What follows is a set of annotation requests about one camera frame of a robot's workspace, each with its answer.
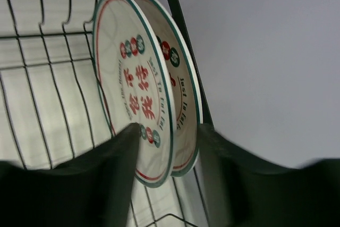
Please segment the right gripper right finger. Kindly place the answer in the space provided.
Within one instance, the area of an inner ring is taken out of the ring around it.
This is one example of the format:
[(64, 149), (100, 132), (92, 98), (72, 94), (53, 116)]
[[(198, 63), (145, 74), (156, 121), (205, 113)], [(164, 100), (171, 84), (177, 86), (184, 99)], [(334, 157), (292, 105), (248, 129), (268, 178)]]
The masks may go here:
[(266, 161), (208, 124), (198, 145), (210, 226), (339, 226), (339, 160)]

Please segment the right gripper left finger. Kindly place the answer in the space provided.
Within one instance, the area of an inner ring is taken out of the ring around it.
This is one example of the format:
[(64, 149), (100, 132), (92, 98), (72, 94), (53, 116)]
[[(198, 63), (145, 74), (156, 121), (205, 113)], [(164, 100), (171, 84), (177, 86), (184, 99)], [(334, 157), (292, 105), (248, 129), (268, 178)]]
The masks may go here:
[(139, 135), (131, 123), (51, 170), (1, 161), (1, 226), (126, 226)]

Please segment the red character plate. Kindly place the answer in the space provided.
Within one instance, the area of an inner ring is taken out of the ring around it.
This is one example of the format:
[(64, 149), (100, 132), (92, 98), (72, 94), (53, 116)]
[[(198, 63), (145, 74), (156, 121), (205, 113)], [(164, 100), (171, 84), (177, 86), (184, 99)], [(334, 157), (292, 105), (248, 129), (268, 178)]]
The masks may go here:
[(203, 121), (201, 92), (193, 60), (172, 15), (158, 0), (135, 0), (148, 19), (167, 65), (176, 109), (173, 177), (193, 169), (198, 156), (197, 126)]
[(160, 187), (175, 154), (175, 102), (156, 34), (135, 0), (98, 0), (93, 14), (95, 74), (108, 125), (139, 125), (139, 182)]

